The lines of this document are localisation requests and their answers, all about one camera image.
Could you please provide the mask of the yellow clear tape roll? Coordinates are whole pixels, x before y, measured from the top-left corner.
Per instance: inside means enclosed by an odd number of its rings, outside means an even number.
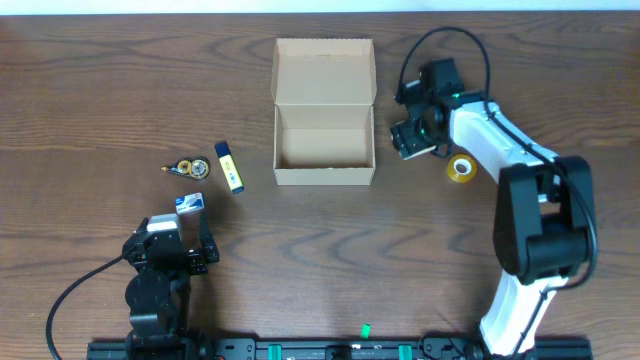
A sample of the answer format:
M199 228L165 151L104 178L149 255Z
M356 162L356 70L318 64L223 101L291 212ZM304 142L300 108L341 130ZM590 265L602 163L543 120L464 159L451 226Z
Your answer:
M477 172L475 160L466 154L456 154L451 157L447 165L448 177L456 183L471 181Z

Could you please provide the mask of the correction tape dispenser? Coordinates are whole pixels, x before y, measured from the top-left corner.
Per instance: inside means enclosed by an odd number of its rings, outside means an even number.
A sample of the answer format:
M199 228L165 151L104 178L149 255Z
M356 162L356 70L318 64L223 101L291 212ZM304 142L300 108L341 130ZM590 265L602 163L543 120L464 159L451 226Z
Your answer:
M164 165L161 170L165 173L192 179L202 180L210 173L210 162L206 157L181 158L172 165Z

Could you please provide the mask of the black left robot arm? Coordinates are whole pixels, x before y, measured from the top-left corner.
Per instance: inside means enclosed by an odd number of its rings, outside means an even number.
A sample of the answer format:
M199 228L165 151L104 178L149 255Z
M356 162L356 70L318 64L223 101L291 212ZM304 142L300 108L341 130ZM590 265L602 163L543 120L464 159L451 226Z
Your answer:
M184 249L179 216L165 214L143 219L124 243L122 255L137 272L125 291L137 338L168 342L187 336L191 278L220 260L204 211L197 239L198 248Z

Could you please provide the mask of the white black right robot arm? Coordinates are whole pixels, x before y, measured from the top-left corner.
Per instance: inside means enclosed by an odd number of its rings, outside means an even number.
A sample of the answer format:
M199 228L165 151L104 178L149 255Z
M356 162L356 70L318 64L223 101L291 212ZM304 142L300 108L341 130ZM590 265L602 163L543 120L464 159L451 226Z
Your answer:
M583 285L597 262L593 183L588 163L537 144L480 91L461 81L416 80L396 100L407 120L391 129L404 159L442 145L466 150L497 184L493 246L502 268L475 340L449 347L460 359L571 359L581 344L538 343L535 333L554 297Z

